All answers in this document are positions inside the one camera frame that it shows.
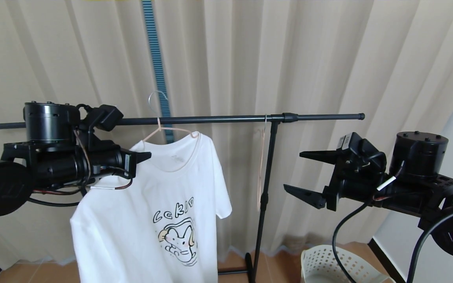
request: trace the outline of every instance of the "laundry basket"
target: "laundry basket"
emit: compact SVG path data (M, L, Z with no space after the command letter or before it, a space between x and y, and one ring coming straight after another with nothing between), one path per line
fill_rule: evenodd
M390 278L351 252L337 248L337 254L340 262L357 283L381 283ZM330 245L320 245L302 252L302 281L305 283L349 282L338 266Z

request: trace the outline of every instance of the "hanger hook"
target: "hanger hook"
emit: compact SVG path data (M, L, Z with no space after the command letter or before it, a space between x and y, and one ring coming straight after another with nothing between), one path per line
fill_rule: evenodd
M153 106L151 105L151 96L154 94L154 93L161 93L165 100L169 101L169 99L167 98L167 95L163 92L163 91L152 91L149 96L148 96L148 106L149 106L149 109L151 109L151 111L153 111L153 113L155 114L155 116L158 116L158 113L157 111L155 111L155 109L153 109Z

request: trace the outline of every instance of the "t-shirt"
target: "t-shirt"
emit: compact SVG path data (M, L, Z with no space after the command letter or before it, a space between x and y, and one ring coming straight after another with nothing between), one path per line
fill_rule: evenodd
M70 219L83 283L216 283L216 215L232 212L212 140L194 132L176 143L139 142L151 152L129 180L94 185Z

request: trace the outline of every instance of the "beige curtain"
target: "beige curtain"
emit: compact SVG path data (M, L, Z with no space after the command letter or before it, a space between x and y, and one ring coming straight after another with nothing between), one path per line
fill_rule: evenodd
M30 100L113 104L126 117L155 116L145 102L155 79L140 5L0 2L0 122L22 120ZM173 116L366 114L364 121L279 127L267 253L329 240L359 206L342 199L338 212L318 211L286 194L284 183L322 190L333 170L298 158L300 151L331 150L356 131L390 154L396 132L439 132L453 111L453 1L155 1L153 8ZM187 127L213 138L234 208L218 224L219 256L230 246L253 249L263 123ZM151 129L117 127L100 136L130 147ZM2 143L24 139L24 130L0 130L0 152ZM26 204L0 217L0 266L72 256L73 211ZM386 213L371 208L354 217L339 242L367 242Z

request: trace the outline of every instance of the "wall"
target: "wall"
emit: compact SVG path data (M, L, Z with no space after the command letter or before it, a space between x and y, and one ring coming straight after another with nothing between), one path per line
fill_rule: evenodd
M453 114L442 135L449 143L440 174L453 178ZM416 217L391 212L374 236L405 279L413 247L421 234L417 223ZM422 247L415 273L414 282L453 282L453 256L443 252L429 237Z

